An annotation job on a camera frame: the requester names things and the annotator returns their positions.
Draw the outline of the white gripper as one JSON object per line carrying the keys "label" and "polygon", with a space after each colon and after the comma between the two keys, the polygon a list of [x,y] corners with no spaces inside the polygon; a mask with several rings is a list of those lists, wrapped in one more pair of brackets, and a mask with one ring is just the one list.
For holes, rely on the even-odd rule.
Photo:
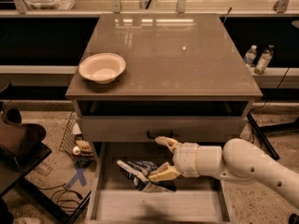
{"label": "white gripper", "polygon": [[157,170],[149,173],[153,182],[170,181],[184,177],[207,175],[216,177],[221,173],[224,163],[222,149],[217,146],[199,146],[196,143],[181,144],[176,139],[158,136],[155,142],[173,152],[173,163],[162,164]]}

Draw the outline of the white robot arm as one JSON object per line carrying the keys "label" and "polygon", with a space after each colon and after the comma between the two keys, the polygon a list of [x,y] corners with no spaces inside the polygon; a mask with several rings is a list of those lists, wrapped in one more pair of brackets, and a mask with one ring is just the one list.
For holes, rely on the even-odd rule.
{"label": "white robot arm", "polygon": [[252,143],[234,138],[222,147],[201,146],[159,136],[155,142],[167,147],[173,154],[166,162],[149,174],[153,182],[212,176],[235,183],[257,181],[299,207],[299,174],[284,167]]}

